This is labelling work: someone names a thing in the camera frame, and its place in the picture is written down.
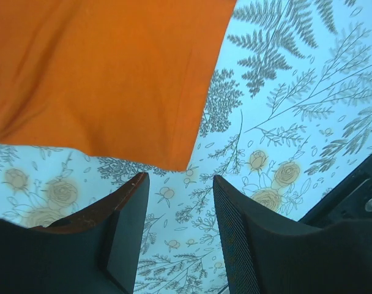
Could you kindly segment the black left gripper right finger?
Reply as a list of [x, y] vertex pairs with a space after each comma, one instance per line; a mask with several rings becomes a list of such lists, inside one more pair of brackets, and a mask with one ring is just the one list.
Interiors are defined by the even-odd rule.
[[213, 180], [231, 293], [372, 293], [372, 219], [316, 228]]

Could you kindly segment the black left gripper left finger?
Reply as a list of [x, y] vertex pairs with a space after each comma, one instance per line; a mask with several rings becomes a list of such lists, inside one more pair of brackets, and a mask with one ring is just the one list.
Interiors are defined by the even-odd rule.
[[132, 293], [149, 184], [139, 173], [48, 227], [0, 219], [0, 293]]

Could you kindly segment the floral patterned table mat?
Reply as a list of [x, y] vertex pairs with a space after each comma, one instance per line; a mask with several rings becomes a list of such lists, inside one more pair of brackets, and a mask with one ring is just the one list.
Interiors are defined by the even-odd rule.
[[34, 227], [139, 172], [136, 293], [227, 291], [212, 180], [300, 219], [372, 153], [372, 1], [239, 1], [187, 169], [0, 145], [0, 218]]

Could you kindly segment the orange t shirt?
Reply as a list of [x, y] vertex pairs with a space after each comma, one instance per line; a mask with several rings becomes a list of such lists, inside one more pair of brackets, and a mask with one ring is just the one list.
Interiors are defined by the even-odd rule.
[[182, 172], [234, 1], [0, 1], [0, 143]]

